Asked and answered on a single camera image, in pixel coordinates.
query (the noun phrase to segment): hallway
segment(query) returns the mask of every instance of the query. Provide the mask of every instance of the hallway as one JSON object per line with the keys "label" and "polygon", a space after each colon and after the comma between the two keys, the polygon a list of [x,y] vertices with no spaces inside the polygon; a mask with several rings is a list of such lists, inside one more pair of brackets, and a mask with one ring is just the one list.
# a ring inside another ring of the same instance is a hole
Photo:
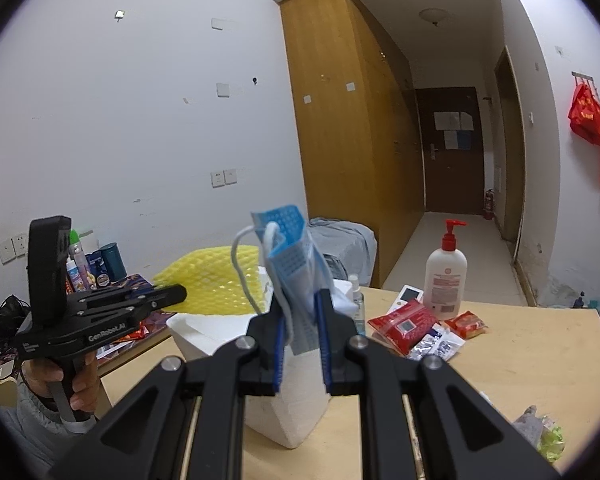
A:
{"label": "hallway", "polygon": [[424,213],[411,240],[382,288],[400,290],[409,284],[424,286],[425,266],[429,255],[440,247],[445,233],[445,220],[467,222],[456,227],[460,249],[468,261],[464,299],[482,303],[527,305],[518,278],[511,267],[507,245],[500,238],[493,221],[480,216]]}

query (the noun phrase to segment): mask ear loop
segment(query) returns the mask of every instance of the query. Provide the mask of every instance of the mask ear loop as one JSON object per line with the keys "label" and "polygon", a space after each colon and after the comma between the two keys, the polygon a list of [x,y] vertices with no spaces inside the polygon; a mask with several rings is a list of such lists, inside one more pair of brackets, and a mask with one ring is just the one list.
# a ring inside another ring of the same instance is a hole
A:
{"label": "mask ear loop", "polygon": [[[265,268],[267,269],[267,274],[269,275],[269,279],[271,280],[271,283],[273,285],[273,293],[276,295],[276,299],[278,300],[278,304],[280,305],[280,309],[282,309],[282,314],[285,316],[285,323],[286,323],[286,344],[291,344],[291,342],[294,339],[294,326],[293,326],[293,320],[291,317],[291,307],[289,305],[289,302],[286,300],[286,296],[284,295],[283,291],[282,291],[282,285],[280,283],[280,280],[278,279],[278,274],[276,273],[276,269],[273,267],[273,265],[270,263],[269,259],[267,258],[267,256],[271,253],[272,249],[273,249],[273,241],[276,237],[276,233],[278,232],[278,230],[280,229],[280,226],[278,224],[276,224],[275,222],[269,222],[267,224],[267,227],[265,229],[265,233],[262,239],[262,247],[264,249],[264,253],[265,253],[265,257],[264,257],[264,265]],[[238,264],[238,258],[237,258],[237,250],[238,250],[238,244],[240,243],[240,240],[245,237],[247,234],[253,233],[255,231],[255,227],[250,225],[248,227],[245,227],[244,229],[241,229],[237,235],[235,235],[234,238],[234,242],[231,244],[231,263],[232,266],[234,266],[235,271],[238,273],[238,278],[240,278],[240,285],[242,286],[242,291],[244,292],[244,295],[247,297],[247,300],[249,300],[249,303],[251,304],[251,306],[253,307],[254,311],[256,312],[256,314],[262,314],[262,310],[260,309],[260,307],[258,306],[258,303],[256,302],[256,300],[254,300],[253,296],[251,295],[250,291],[249,291],[249,287],[247,286],[247,279],[244,276],[244,273],[242,272],[242,269],[240,268],[240,265]]]}

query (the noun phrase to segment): human hand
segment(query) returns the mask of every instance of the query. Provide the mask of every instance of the human hand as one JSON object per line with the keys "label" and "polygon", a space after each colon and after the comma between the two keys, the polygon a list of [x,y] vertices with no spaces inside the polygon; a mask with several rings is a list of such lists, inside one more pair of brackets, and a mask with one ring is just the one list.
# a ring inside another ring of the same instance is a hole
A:
{"label": "human hand", "polygon": [[[42,358],[24,361],[22,373],[29,390],[39,397],[51,397],[48,383],[62,381],[63,377],[62,370],[57,364]],[[89,352],[84,356],[84,368],[74,377],[72,387],[74,394],[69,399],[71,407],[74,410],[93,413],[100,391],[96,352]]]}

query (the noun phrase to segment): doorway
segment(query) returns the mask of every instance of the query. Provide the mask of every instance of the doorway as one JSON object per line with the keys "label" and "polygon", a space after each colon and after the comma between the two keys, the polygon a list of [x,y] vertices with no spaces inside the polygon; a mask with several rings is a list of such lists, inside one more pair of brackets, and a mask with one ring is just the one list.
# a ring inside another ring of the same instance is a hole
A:
{"label": "doorway", "polygon": [[506,49],[495,69],[505,139],[505,209],[500,223],[502,238],[516,255],[518,234],[525,201],[525,133],[518,88]]}
{"label": "doorway", "polygon": [[475,88],[423,88],[416,97],[426,211],[482,214],[484,153]]}

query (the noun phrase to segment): wooden wardrobe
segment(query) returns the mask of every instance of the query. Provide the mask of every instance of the wooden wardrobe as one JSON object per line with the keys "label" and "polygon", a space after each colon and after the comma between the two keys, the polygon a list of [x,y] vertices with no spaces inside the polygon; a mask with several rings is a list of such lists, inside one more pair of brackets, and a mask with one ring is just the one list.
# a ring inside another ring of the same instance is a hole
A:
{"label": "wooden wardrobe", "polygon": [[381,286],[424,211],[409,61],[359,0],[280,9],[310,218],[373,229]]}

